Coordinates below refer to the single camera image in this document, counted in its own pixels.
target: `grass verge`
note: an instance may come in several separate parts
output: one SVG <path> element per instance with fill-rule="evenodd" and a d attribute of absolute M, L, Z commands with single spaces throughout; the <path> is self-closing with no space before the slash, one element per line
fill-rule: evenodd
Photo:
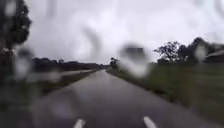
<path fill-rule="evenodd" d="M 82 72 L 82 73 L 78 73 L 78 74 L 74 74 L 74 75 L 64 76 L 57 83 L 51 83 L 49 81 L 42 81 L 42 82 L 37 82 L 35 84 L 38 85 L 38 87 L 41 89 L 41 92 L 43 95 L 47 95 L 48 93 L 50 93 L 52 91 L 61 89 L 65 86 L 68 86 L 69 84 L 71 84 L 73 82 L 77 82 L 94 72 L 95 71 Z"/>
<path fill-rule="evenodd" d="M 160 65 L 150 75 L 136 79 L 117 70 L 107 72 L 156 95 L 190 108 L 202 117 L 224 124 L 224 66 L 208 64 Z"/>

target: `foliage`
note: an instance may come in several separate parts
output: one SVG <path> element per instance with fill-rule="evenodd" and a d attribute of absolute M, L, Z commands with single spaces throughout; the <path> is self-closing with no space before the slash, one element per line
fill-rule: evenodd
<path fill-rule="evenodd" d="M 6 20 L 6 30 L 3 34 L 5 48 L 11 50 L 14 45 L 24 43 L 29 36 L 31 20 L 28 16 L 29 9 L 24 0 L 17 0 L 17 9 L 14 16 Z"/>
<path fill-rule="evenodd" d="M 184 107 L 193 108 L 198 114 L 224 124 L 224 80 L 222 64 L 157 65 L 150 75 L 142 79 L 117 70 L 109 70 L 120 77 L 147 89 L 156 95 Z"/>
<path fill-rule="evenodd" d="M 178 59 L 178 42 L 168 42 L 164 46 L 160 46 L 158 49 L 154 50 L 162 56 L 162 59 L 168 60 L 169 62 L 175 62 Z"/>
<path fill-rule="evenodd" d="M 96 63 L 80 63 L 77 61 L 64 62 L 64 60 L 50 60 L 48 58 L 33 58 L 35 72 L 47 72 L 51 70 L 74 71 L 74 70 L 90 70 L 104 69 L 108 66 Z"/>
<path fill-rule="evenodd" d="M 198 58 L 195 56 L 196 51 L 199 46 L 203 46 L 206 50 L 206 58 L 205 62 L 223 62 L 224 57 L 218 57 L 219 60 L 209 58 L 207 60 L 207 56 L 212 53 L 221 51 L 224 49 L 223 44 L 211 44 L 206 42 L 204 39 L 197 37 L 194 41 L 188 46 L 181 45 L 178 42 L 168 42 L 164 46 L 160 46 L 158 49 L 154 50 L 160 54 L 161 58 L 158 59 L 159 64 L 167 64 L 167 63 L 176 63 L 176 62 L 187 62 L 187 63 L 197 63 Z"/>

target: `vegetation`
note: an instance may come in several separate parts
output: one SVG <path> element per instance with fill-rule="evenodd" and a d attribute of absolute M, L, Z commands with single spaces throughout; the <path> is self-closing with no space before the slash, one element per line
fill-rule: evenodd
<path fill-rule="evenodd" d="M 37 82 L 35 85 L 40 87 L 42 95 L 47 95 L 48 93 L 61 89 L 69 84 L 81 80 L 82 78 L 94 73 L 95 71 L 90 72 L 82 72 L 74 75 L 68 75 L 61 78 L 61 80 L 57 83 L 52 83 L 49 81 Z"/>
<path fill-rule="evenodd" d="M 58 82 L 38 81 L 36 83 L 15 82 L 13 87 L 2 88 L 0 91 L 7 93 L 2 94 L 6 99 L 0 102 L 0 112 L 7 111 L 8 109 L 25 107 L 32 102 L 32 98 L 40 98 L 41 96 L 48 95 L 49 93 L 68 86 L 71 83 L 77 82 L 82 78 L 94 73 L 95 71 L 81 72 L 74 75 L 63 76 Z"/>
<path fill-rule="evenodd" d="M 160 46 L 158 49 L 155 49 L 154 52 L 159 53 L 161 56 L 161 58 L 158 59 L 159 64 L 198 63 L 199 61 L 213 63 L 217 62 L 217 59 L 211 59 L 209 58 L 209 55 L 211 55 L 212 53 L 220 52 L 222 50 L 224 50 L 223 44 L 209 43 L 204 39 L 197 37 L 188 46 L 185 46 L 183 44 L 181 45 L 178 42 L 168 42 L 163 46 Z M 198 57 L 197 52 L 203 52 L 204 56 L 202 56 L 202 58 L 200 58 L 200 56 Z"/>
<path fill-rule="evenodd" d="M 108 73 L 224 124 L 224 45 L 198 37 L 188 46 L 168 42 L 154 52 L 161 58 L 144 78 L 114 66 Z"/>
<path fill-rule="evenodd" d="M 13 15 L 5 14 L 8 0 L 0 3 L 0 83 L 12 73 L 13 47 L 21 45 L 29 36 L 31 20 L 29 9 L 23 0 L 17 0 Z"/>
<path fill-rule="evenodd" d="M 108 73 L 134 83 L 201 116 L 224 124 L 223 65 L 158 65 L 142 79 L 111 69 Z"/>
<path fill-rule="evenodd" d="M 108 66 L 96 63 L 80 63 L 77 61 L 64 62 L 64 60 L 50 60 L 48 58 L 33 58 L 35 72 L 47 72 L 54 69 L 60 71 L 75 71 L 75 70 L 96 70 L 104 69 Z"/>

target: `distant tree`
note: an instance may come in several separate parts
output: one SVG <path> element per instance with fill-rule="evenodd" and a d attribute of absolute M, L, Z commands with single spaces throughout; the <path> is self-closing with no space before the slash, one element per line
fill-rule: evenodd
<path fill-rule="evenodd" d="M 185 62 L 188 59 L 189 50 L 185 45 L 181 45 L 177 50 L 179 61 Z"/>
<path fill-rule="evenodd" d="M 178 42 L 168 42 L 164 46 L 161 46 L 158 49 L 154 50 L 154 52 L 159 53 L 164 60 L 175 62 L 176 60 L 178 60 L 177 51 L 179 45 L 180 44 Z"/>

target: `overcast sky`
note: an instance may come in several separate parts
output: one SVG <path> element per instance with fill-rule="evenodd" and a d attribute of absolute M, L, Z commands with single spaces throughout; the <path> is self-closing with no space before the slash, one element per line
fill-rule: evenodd
<path fill-rule="evenodd" d="M 222 3 L 215 1 L 27 0 L 33 24 L 26 44 L 38 57 L 109 63 L 135 42 L 156 60 L 151 50 L 168 41 L 189 44 L 200 36 L 223 42 L 222 8 L 215 6 Z"/>

